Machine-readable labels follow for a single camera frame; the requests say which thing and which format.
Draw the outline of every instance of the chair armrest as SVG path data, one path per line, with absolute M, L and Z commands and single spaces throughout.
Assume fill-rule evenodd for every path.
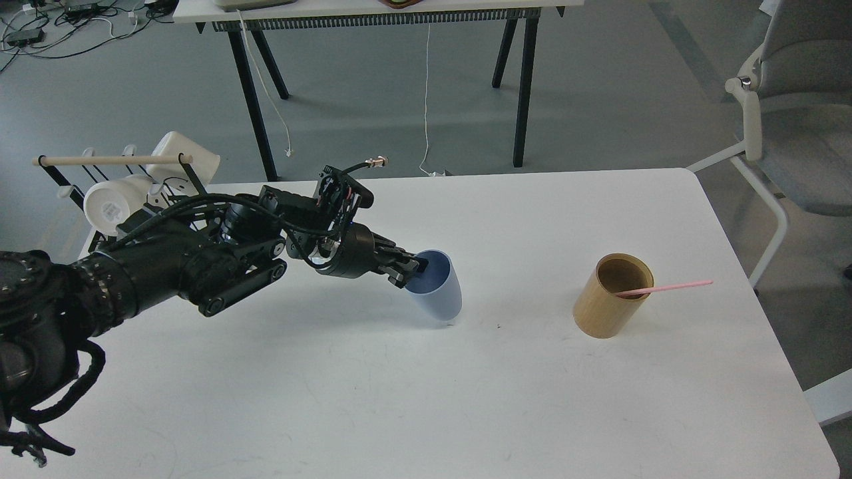
M 745 159 L 758 161 L 763 156 L 763 128 L 760 121 L 760 99 L 757 92 L 750 91 L 751 75 L 729 78 L 725 91 L 737 99 L 743 109 L 743 142 Z
M 740 70 L 737 72 L 737 77 L 748 77 L 751 79 L 751 89 L 757 90 L 757 85 L 760 83 L 760 77 L 754 73 L 754 66 L 757 64 L 757 59 L 763 54 L 763 43 L 760 44 L 748 58 L 745 59 Z

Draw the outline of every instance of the table leg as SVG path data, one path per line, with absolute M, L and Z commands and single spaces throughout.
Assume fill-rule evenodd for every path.
M 278 65 L 275 63 L 275 58 L 272 56 L 272 50 L 269 49 L 269 43 L 266 41 L 266 36 L 263 35 L 263 30 L 252 30 L 251 36 L 255 38 L 257 49 L 261 52 L 263 63 L 266 64 L 267 70 L 269 70 L 269 76 L 272 77 L 275 89 L 278 91 L 278 96 L 281 97 L 281 100 L 290 98 L 290 92 L 287 91 L 287 87 L 284 85 L 284 79 L 281 77 L 281 72 L 278 70 Z
M 237 64 L 239 82 L 243 86 L 243 96 L 245 96 L 245 105 L 249 109 L 251 127 L 255 131 L 255 140 L 257 141 L 257 149 L 260 150 L 261 161 L 263 162 L 263 170 L 266 172 L 268 182 L 276 182 L 279 180 L 279 177 L 278 173 L 275 171 L 275 163 L 273 162 L 272 158 L 272 149 L 269 147 L 269 138 L 266 133 L 266 126 L 264 126 L 263 124 L 261 108 L 260 105 L 257 103 L 257 92 L 255 91 L 254 81 L 251 79 L 251 70 L 249 70 L 249 59 L 245 55 L 245 48 L 243 47 L 243 38 L 241 32 L 228 32 L 227 37 L 231 41 L 233 60 Z
M 527 143 L 527 118 L 530 109 L 530 89 L 533 86 L 533 60 L 535 59 L 535 41 L 538 35 L 538 19 L 528 18 L 524 30 L 524 53 L 521 60 L 521 89 L 518 97 L 518 117 L 515 123 L 515 152 L 512 165 L 520 168 L 524 165 L 524 146 Z
M 512 47 L 512 39 L 515 37 L 515 28 L 518 26 L 517 19 L 506 20 L 503 30 L 503 41 L 500 42 L 500 53 L 497 55 L 497 66 L 494 67 L 494 77 L 491 80 L 493 88 L 500 88 L 503 82 L 503 71 L 506 69 L 506 61 L 509 59 L 509 49 Z

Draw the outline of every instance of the wooden rod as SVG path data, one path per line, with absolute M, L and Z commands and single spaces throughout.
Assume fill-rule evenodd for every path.
M 68 166 L 80 164 L 191 164 L 191 154 L 174 156 L 40 156 L 32 159 L 36 166 Z

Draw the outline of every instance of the table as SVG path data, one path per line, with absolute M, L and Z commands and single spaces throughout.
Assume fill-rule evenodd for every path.
M 290 5 L 247 10 L 242 15 L 246 28 L 251 31 L 263 62 L 269 70 L 275 89 L 283 100 L 290 97 L 290 92 L 275 63 L 263 34 L 264 30 L 507 20 L 492 77 L 492 87 L 499 88 L 503 81 L 517 22 L 524 19 L 526 27 L 512 159 L 513 166 L 521 167 L 526 146 L 530 90 L 533 84 L 533 61 L 541 8 L 557 7 L 560 14 L 564 14 L 565 6 L 583 3 L 584 0 L 427 0 L 405 9 L 392 9 L 376 0 L 301 0 Z M 210 0 L 181 0 L 173 17 L 175 23 L 195 23 L 199 33 L 204 29 L 206 22 L 211 22 L 217 32 L 227 32 L 267 181 L 278 181 L 281 178 L 275 169 L 266 127 L 257 101 L 257 93 L 240 34 L 238 14 L 225 12 Z
M 77 455 L 52 454 L 38 475 L 838 477 L 692 173 L 363 184 L 376 202 L 358 221 L 452 257 L 464 300 L 454 326 L 383 277 L 294 261 L 212 318 L 171 299 L 96 339 L 101 379 L 46 426 Z M 618 336 L 590 338 L 571 307 L 613 251 L 643 259 L 658 284 L 715 283 L 655 293 Z M 33 467 L 5 457 L 0 476 Z

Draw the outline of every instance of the cup rim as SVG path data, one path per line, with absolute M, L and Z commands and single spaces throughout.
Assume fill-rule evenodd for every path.
M 645 286 L 645 287 L 653 287 L 653 272 L 651 271 L 651 268 L 649 268 L 648 265 L 645 264 L 645 262 L 643 260 L 641 260 L 641 259 L 639 259 L 639 258 L 637 258 L 633 255 L 627 254 L 627 253 L 609 253 L 608 255 L 606 255 L 606 256 L 602 257 L 600 260 L 598 260 L 597 264 L 595 265 L 595 281 L 597 281 L 597 284 L 601 287 L 601 289 L 603 291 L 605 291 L 607 293 L 608 296 L 613 297 L 613 298 L 615 298 L 619 301 L 626 301 L 626 302 L 629 302 L 629 303 L 637 302 L 637 301 L 643 301 L 648 296 L 651 296 L 651 293 L 646 292 L 645 294 L 642 294 L 638 297 L 620 297 L 620 296 L 616 296 L 614 292 L 609 291 L 601 283 L 600 271 L 601 271 L 601 266 L 605 262 L 611 261 L 613 259 L 625 260 L 628 263 L 631 263 L 634 266 L 636 266 L 637 268 L 639 268 L 644 274 L 647 275 L 647 277 L 649 279 L 649 282 L 648 282 L 649 284 L 648 284 L 648 286 Z

